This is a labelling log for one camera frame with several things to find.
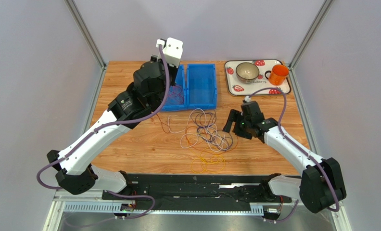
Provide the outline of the blue plastic bin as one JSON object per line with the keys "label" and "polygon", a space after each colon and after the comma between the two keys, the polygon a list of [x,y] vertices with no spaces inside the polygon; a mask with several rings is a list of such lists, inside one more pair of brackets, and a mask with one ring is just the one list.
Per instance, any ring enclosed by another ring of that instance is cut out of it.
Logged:
{"label": "blue plastic bin", "polygon": [[187,109],[216,109],[218,93],[215,64],[188,64],[186,75]]}
{"label": "blue plastic bin", "polygon": [[168,99],[162,108],[162,112],[176,112],[186,110],[186,82],[184,66],[178,68],[175,85],[170,87]]}

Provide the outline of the strawberry print tray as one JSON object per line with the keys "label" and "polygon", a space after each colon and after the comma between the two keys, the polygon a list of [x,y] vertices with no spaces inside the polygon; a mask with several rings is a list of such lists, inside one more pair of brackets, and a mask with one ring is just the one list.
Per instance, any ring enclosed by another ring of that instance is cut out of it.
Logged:
{"label": "strawberry print tray", "polygon": [[[258,69],[259,76],[252,83],[245,83],[238,79],[236,68],[242,63],[253,64]],[[226,61],[224,67],[228,92],[233,96],[247,96],[263,88],[278,88],[282,92],[289,94],[292,88],[288,79],[284,80],[279,86],[271,84],[268,80],[269,71],[277,64],[283,64],[283,62],[277,59]]]}

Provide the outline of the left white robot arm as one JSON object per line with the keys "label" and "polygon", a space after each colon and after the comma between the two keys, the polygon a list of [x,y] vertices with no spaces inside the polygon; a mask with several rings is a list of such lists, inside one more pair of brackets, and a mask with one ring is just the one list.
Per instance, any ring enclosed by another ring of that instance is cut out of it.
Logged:
{"label": "left white robot arm", "polygon": [[73,195],[90,189],[119,193],[130,184],[126,172],[111,172],[91,162],[117,138],[162,109],[179,67],[180,60],[164,64],[160,57],[152,56],[134,72],[133,82],[109,103],[82,137],[61,151],[51,150],[47,154],[62,189]]}

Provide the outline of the aluminium frame post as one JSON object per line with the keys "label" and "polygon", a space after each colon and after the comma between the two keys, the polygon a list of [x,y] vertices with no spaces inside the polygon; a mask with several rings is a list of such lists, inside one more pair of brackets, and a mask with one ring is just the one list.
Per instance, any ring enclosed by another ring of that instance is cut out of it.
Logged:
{"label": "aluminium frame post", "polygon": [[316,17],[314,18],[312,24],[310,25],[310,27],[309,27],[308,31],[306,32],[302,42],[300,43],[297,51],[295,52],[292,60],[289,63],[290,69],[294,69],[298,65],[298,63],[299,63],[301,57],[303,56],[307,46],[311,42],[311,39],[313,38],[313,36],[316,34],[318,28],[320,27],[321,23],[323,22],[324,18],[328,14],[328,12],[329,12],[329,10],[332,7],[334,2],[335,2],[334,0],[324,0],[323,1],[318,13],[316,14]]}
{"label": "aluminium frame post", "polygon": [[74,0],[64,0],[65,4],[67,5],[72,17],[74,18],[74,21],[76,22],[82,36],[84,37],[88,47],[90,48],[95,60],[97,61],[98,65],[101,67],[101,69],[105,69],[107,67],[107,64],[102,57],[98,46],[96,45],[83,17],[81,12],[78,9],[78,6]]}

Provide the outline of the orange mug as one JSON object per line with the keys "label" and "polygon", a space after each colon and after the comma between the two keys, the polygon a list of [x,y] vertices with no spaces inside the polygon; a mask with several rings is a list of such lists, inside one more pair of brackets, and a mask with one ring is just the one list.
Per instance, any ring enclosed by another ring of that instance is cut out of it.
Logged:
{"label": "orange mug", "polygon": [[288,75],[289,75],[288,67],[282,64],[277,64],[273,66],[271,70],[268,70],[265,72],[265,77],[269,80],[269,82],[272,85],[275,85],[275,86],[281,85]]}

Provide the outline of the left aluminium frame post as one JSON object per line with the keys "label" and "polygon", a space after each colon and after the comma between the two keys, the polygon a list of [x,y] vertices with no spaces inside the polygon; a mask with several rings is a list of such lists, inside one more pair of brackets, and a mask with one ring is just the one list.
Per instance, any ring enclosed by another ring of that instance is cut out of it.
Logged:
{"label": "left aluminium frame post", "polygon": [[107,67],[107,64],[102,57],[98,46],[96,45],[83,17],[81,12],[78,9],[78,6],[74,0],[64,0],[65,4],[67,5],[72,17],[74,18],[74,21],[76,22],[82,36],[84,37],[88,47],[90,48],[95,60],[97,61],[98,65],[101,67],[101,69],[105,69]]}

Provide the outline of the right blue plastic bin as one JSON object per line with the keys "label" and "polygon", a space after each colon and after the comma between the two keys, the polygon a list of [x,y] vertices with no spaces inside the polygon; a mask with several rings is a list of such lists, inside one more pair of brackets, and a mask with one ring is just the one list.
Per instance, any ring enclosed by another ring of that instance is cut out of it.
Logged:
{"label": "right blue plastic bin", "polygon": [[187,109],[216,109],[218,93],[215,64],[188,64],[186,75]]}

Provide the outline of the left blue plastic bin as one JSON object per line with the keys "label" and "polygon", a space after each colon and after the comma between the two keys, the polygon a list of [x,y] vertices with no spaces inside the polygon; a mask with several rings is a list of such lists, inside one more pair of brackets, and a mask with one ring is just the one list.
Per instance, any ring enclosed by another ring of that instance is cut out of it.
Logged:
{"label": "left blue plastic bin", "polygon": [[178,68],[175,85],[170,87],[168,99],[162,108],[162,112],[176,112],[186,110],[186,82],[184,66]]}

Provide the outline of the right aluminium frame post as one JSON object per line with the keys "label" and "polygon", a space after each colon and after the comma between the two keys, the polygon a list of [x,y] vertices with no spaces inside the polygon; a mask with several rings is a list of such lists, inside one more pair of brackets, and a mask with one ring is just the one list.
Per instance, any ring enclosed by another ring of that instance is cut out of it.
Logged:
{"label": "right aluminium frame post", "polygon": [[324,18],[328,14],[328,12],[329,12],[329,10],[332,7],[334,2],[335,2],[334,0],[324,0],[323,1],[318,13],[316,14],[316,17],[314,18],[312,24],[310,25],[310,27],[309,27],[308,31],[306,32],[302,42],[300,43],[297,51],[295,52],[292,60],[289,63],[290,69],[294,69],[298,65],[298,63],[299,63],[301,57],[303,56],[307,46],[311,42],[311,39],[313,38],[313,36],[316,34],[318,28],[320,27],[321,23],[323,22]]}

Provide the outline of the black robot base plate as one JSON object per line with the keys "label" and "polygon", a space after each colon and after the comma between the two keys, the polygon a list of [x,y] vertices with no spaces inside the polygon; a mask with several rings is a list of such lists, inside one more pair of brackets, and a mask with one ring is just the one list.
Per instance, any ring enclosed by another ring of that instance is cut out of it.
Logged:
{"label": "black robot base plate", "polygon": [[122,195],[139,195],[136,209],[236,212],[249,211],[251,203],[286,205],[292,199],[265,192],[261,175],[129,174],[130,184]]}

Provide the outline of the beige ceramic bowl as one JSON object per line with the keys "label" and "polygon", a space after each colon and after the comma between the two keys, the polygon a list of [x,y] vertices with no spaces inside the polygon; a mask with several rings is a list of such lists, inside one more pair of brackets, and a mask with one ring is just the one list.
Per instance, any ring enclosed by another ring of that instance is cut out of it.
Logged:
{"label": "beige ceramic bowl", "polygon": [[243,62],[236,66],[237,79],[245,84],[253,83],[260,75],[258,67],[249,62]]}

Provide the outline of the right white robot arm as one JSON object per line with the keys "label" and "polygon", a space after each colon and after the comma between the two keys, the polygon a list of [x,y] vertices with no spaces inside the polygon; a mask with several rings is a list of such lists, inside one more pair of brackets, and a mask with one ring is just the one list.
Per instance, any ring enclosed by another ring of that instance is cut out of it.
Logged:
{"label": "right white robot arm", "polygon": [[223,127],[226,133],[257,138],[281,154],[300,173],[299,178],[280,173],[261,181],[265,198],[287,196],[301,201],[312,213],[332,209],[347,197],[341,166],[334,158],[324,158],[295,140],[281,123],[265,118],[256,101],[244,102],[241,110],[230,110]]}

